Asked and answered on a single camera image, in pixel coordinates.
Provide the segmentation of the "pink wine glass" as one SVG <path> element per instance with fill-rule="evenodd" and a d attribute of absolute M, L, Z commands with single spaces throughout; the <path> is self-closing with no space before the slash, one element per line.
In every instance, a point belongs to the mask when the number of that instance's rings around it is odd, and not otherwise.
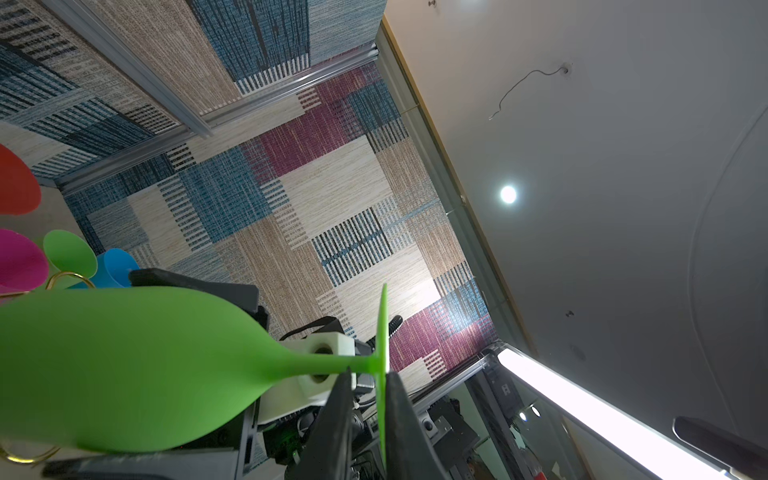
<path fill-rule="evenodd" d="M 1 230 L 1 293 L 34 290 L 49 277 L 48 259 L 30 239 L 11 230 Z"/>

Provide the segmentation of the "green wine glass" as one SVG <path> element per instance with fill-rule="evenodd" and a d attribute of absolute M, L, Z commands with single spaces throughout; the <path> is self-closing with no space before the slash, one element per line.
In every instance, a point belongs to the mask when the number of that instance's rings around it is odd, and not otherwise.
<path fill-rule="evenodd" d="M 385 392 L 388 310 L 375 354 L 301 353 L 214 295 L 178 287 L 46 290 L 1 307 L 1 435 L 96 452 L 178 447 L 272 383 L 374 374 Z"/>
<path fill-rule="evenodd" d="M 85 240 L 66 230 L 52 230 L 40 240 L 40 246 L 49 262 L 49 276 L 54 277 L 53 289 L 88 287 L 93 273 L 76 273 L 74 266 L 78 254 L 94 253 Z"/>

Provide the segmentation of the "blue front wine glass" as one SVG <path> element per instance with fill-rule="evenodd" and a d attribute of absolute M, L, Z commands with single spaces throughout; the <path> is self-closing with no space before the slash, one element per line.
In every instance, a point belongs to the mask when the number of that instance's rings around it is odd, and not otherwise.
<path fill-rule="evenodd" d="M 95 288 L 129 288 L 129 273 L 139 265 L 126 251 L 112 248 L 96 256 L 94 253 L 78 254 L 74 260 L 75 272 L 89 278 Z"/>

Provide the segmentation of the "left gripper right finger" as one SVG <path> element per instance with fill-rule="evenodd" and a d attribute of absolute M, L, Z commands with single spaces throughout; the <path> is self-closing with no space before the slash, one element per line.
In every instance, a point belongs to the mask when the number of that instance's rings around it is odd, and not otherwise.
<path fill-rule="evenodd" d="M 387 479 L 448 479 L 396 372 L 385 377 L 383 460 Z"/>

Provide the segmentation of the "green front wine glass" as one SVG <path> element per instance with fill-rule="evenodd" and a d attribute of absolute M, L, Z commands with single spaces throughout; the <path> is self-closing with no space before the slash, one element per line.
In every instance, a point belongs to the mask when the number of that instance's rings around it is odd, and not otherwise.
<path fill-rule="evenodd" d="M 49 262 L 49 276 L 54 277 L 53 289 L 88 287 L 93 273 L 76 273 L 74 266 L 78 254 L 94 253 L 85 240 L 66 230 L 52 230 L 40 240 L 40 246 Z"/>

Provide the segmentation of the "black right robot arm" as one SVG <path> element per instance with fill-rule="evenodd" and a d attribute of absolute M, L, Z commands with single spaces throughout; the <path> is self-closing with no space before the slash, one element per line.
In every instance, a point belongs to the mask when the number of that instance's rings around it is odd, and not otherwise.
<path fill-rule="evenodd" d="M 250 316 L 265 332 L 279 324 L 271 320 L 267 307 L 260 303 L 259 289 L 250 284 L 203 281 L 159 268 L 103 265 L 91 281 L 98 288 L 179 287 L 208 293 L 224 299 Z M 357 332 L 342 309 L 328 308 L 323 317 L 301 327 L 275 335 L 275 341 L 301 353 L 351 355 L 367 357 L 376 353 L 379 329 L 371 322 Z M 253 404 L 246 416 L 253 423 L 244 428 L 247 447 L 241 452 L 245 462 L 242 471 L 262 472 L 255 450 L 256 434 L 263 434 L 264 454 L 285 468 L 284 477 L 295 479 L 313 423 L 319 416 L 331 392 L 333 376 L 294 376 L 276 381 Z M 352 376 L 353 410 L 350 412 L 350 446 L 358 448 L 372 438 L 371 428 L 363 421 L 363 411 L 376 406 L 382 397 L 373 395 L 378 378 L 374 374 Z"/>

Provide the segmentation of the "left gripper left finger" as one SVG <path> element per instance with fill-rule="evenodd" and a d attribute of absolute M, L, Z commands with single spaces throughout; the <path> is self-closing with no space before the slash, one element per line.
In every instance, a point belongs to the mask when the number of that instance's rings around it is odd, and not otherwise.
<path fill-rule="evenodd" d="M 298 463 L 287 479 L 349 479 L 352 445 L 352 374 L 338 375 L 330 396 L 314 422 Z"/>

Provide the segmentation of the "green back wine glass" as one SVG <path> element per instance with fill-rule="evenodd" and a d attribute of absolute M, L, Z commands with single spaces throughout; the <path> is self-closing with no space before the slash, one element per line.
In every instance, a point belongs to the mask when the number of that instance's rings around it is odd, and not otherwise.
<path fill-rule="evenodd" d="M 272 383 L 374 374 L 385 392 L 388 310 L 375 354 L 301 353 L 214 295 L 178 287 L 46 290 L 1 307 L 1 435 L 96 452 L 178 447 Z"/>

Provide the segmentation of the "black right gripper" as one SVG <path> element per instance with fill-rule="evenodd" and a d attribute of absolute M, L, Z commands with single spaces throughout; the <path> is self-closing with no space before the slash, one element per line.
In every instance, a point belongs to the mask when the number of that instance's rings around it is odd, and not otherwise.
<path fill-rule="evenodd" d="M 211 294 L 236 305 L 260 326 L 273 326 L 269 311 L 259 305 L 259 289 L 254 285 L 198 280 L 159 268 L 133 270 L 128 279 L 133 287 L 179 287 Z M 303 326 L 291 335 L 308 334 L 311 329 L 317 330 L 318 325 Z M 44 479 L 235 479 L 243 424 L 246 433 L 252 424 L 245 419 L 246 413 L 174 451 L 52 461 L 41 475 Z"/>

